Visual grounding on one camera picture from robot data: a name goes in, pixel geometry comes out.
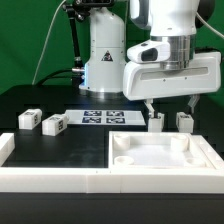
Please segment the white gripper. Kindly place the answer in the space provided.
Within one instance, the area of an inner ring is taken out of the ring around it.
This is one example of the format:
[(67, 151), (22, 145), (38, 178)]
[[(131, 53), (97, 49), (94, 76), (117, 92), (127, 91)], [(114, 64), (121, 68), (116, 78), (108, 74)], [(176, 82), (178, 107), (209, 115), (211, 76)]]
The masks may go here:
[(128, 49), (129, 62), (123, 76), (123, 93), (129, 100), (145, 100), (149, 117), (155, 118), (153, 99), (191, 95), (193, 113), (202, 93), (221, 86), (221, 53), (195, 53), (191, 60), (178, 58), (184, 49), (171, 51), (168, 42), (145, 41)]

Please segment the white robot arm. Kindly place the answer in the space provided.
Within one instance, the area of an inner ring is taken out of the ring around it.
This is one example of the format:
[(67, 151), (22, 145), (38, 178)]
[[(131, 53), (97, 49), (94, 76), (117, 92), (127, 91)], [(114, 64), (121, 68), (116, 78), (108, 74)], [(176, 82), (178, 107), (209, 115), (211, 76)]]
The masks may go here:
[(100, 97), (123, 93), (148, 107), (158, 98), (202, 93), (221, 85), (219, 52), (197, 53), (200, 0), (130, 0), (131, 20), (150, 38), (124, 48), (124, 23), (98, 4), (91, 10), (91, 56), (80, 88)]

